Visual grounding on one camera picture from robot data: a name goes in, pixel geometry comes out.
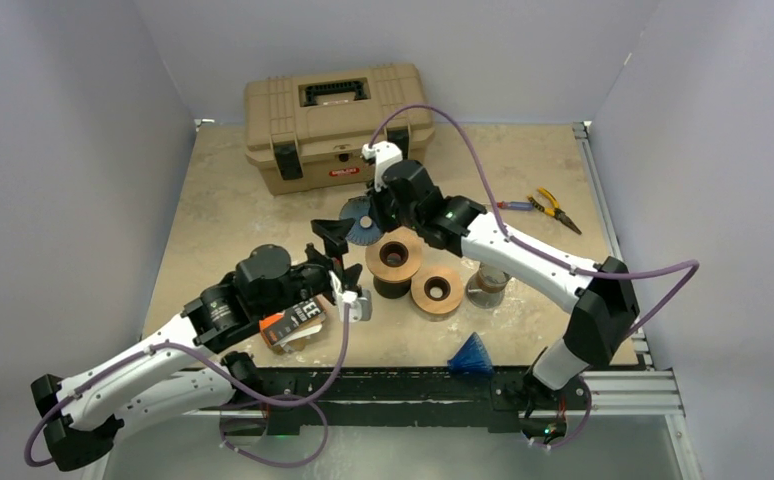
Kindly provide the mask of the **blue plastic dripper cone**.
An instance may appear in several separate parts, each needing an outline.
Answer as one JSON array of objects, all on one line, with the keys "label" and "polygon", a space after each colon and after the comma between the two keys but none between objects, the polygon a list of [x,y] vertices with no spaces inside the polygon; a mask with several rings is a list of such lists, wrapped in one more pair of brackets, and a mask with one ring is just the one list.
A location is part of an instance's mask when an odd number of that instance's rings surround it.
[{"label": "blue plastic dripper cone", "polygon": [[353,226],[346,236],[351,244],[369,246],[383,237],[383,232],[370,217],[370,200],[367,196],[349,199],[341,208],[339,219],[353,221]]}]

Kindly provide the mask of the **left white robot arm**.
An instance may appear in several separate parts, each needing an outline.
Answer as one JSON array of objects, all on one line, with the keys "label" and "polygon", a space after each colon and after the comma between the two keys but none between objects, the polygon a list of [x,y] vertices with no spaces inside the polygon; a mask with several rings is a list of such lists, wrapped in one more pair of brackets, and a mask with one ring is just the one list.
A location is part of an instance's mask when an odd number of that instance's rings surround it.
[{"label": "left white robot arm", "polygon": [[259,246],[151,336],[74,376],[36,379],[40,418],[31,439],[42,440],[48,462],[68,472],[103,458],[135,430],[191,410],[315,407],[317,393],[263,389],[250,356],[234,346],[257,335],[263,320],[318,296],[344,325],[368,318],[362,268],[343,261],[353,227],[351,219],[313,221],[323,244],[308,245],[301,263],[281,246]]}]

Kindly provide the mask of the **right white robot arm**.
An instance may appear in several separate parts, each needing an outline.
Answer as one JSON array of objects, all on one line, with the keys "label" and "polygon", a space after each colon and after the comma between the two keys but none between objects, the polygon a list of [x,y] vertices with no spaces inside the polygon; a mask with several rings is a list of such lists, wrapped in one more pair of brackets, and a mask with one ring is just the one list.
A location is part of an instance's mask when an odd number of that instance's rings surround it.
[{"label": "right white robot arm", "polygon": [[543,351],[524,381],[527,399],[547,407],[589,367],[606,366],[640,314],[627,267],[560,251],[499,226],[465,196],[445,196],[415,160],[382,162],[367,192],[383,232],[405,227],[428,246],[492,267],[542,293],[570,316],[562,338]]}]

